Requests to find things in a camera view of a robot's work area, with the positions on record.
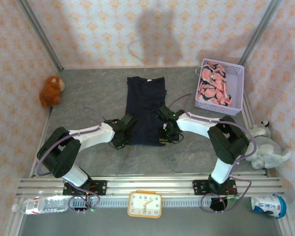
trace clock face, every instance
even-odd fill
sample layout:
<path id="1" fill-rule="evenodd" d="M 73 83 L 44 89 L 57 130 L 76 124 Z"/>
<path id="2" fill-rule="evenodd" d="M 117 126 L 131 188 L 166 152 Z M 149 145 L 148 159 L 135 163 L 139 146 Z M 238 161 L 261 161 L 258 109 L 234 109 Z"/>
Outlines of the clock face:
<path id="1" fill-rule="evenodd" d="M 159 218 L 162 214 L 162 197 L 159 194 L 132 192 L 129 195 L 128 215 Z"/>

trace teddy bear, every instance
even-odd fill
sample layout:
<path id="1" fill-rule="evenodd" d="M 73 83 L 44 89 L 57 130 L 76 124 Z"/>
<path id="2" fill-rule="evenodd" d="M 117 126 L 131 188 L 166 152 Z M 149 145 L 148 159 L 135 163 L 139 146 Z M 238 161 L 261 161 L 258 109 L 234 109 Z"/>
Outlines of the teddy bear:
<path id="1" fill-rule="evenodd" d="M 255 137 L 257 150 L 252 156 L 246 158 L 246 160 L 251 161 L 251 166 L 254 169 L 278 167 L 290 159 L 293 154 L 290 149 L 282 151 L 281 147 L 271 139 L 269 125 L 270 123 L 265 120 L 260 124 L 254 125 L 249 130 L 252 136 Z M 253 143 L 250 141 L 246 155 L 250 154 L 253 148 Z"/>
<path id="2" fill-rule="evenodd" d="M 39 94 L 39 100 L 44 107 L 54 107 L 61 102 L 60 93 L 64 91 L 65 85 L 63 80 L 58 76 L 50 76 Z"/>

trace bottle cap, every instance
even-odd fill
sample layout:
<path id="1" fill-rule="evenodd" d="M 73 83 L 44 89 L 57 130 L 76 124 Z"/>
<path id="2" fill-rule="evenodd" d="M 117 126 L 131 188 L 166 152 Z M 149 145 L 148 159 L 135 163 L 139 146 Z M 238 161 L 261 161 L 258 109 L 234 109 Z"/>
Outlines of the bottle cap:
<path id="1" fill-rule="evenodd" d="M 19 210 L 20 210 L 20 204 L 13 204 L 12 211 L 13 212 L 18 212 Z"/>

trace stuffed elephant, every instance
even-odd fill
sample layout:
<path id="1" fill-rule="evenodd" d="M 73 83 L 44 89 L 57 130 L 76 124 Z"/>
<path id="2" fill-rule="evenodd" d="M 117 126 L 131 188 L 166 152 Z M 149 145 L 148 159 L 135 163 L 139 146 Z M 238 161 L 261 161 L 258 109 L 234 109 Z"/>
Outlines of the stuffed elephant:
<path id="1" fill-rule="evenodd" d="M 293 152 L 290 149 L 282 151 L 281 147 L 271 139 L 271 131 L 269 122 L 262 121 L 258 125 L 254 125 L 249 132 L 255 137 L 257 143 L 257 151 L 250 157 L 246 158 L 251 161 L 254 169 L 274 168 L 290 159 Z M 253 150 L 253 143 L 250 141 L 246 155 Z"/>

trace purple plastic basket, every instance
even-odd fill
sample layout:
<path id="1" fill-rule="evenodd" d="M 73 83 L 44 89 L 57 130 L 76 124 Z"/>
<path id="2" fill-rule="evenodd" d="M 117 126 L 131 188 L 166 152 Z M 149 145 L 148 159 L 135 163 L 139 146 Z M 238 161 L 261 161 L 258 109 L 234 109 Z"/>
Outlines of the purple plastic basket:
<path id="1" fill-rule="evenodd" d="M 226 107 L 226 106 L 217 105 L 211 102 L 197 100 L 197 94 L 198 94 L 198 89 L 200 84 L 201 73 L 202 73 L 202 69 L 201 69 L 197 91 L 196 91 L 196 97 L 195 97 L 195 107 L 235 116 L 238 112 L 242 110 L 242 101 L 244 97 L 244 74 L 245 74 L 244 67 L 242 65 L 227 63 L 227 62 L 218 61 L 218 60 L 211 60 L 211 59 L 203 59 L 202 67 L 207 61 L 219 63 L 224 67 L 226 78 L 227 78 L 228 94 L 232 96 L 233 102 L 230 107 Z"/>

